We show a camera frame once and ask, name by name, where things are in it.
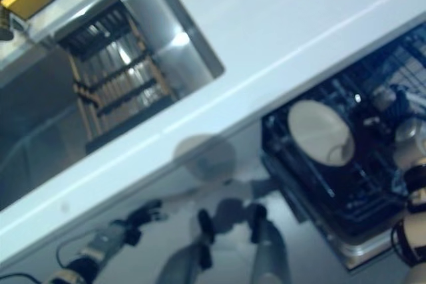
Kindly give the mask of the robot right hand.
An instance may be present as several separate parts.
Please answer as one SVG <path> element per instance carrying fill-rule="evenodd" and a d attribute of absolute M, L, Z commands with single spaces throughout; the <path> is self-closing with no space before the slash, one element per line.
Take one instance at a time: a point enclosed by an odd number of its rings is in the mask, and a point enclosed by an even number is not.
<path fill-rule="evenodd" d="M 406 92 L 396 84 L 378 86 L 367 97 L 375 112 L 374 123 L 397 126 L 413 114 Z"/>

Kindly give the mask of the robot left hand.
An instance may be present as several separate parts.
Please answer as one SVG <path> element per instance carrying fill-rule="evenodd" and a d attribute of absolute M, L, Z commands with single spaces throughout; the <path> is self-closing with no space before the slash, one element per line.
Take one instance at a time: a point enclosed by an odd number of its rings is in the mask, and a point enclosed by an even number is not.
<path fill-rule="evenodd" d="M 168 218 L 162 211 L 162 200 L 150 200 L 129 213 L 125 219 L 127 229 L 139 229 L 145 224 L 154 221 L 164 221 Z"/>

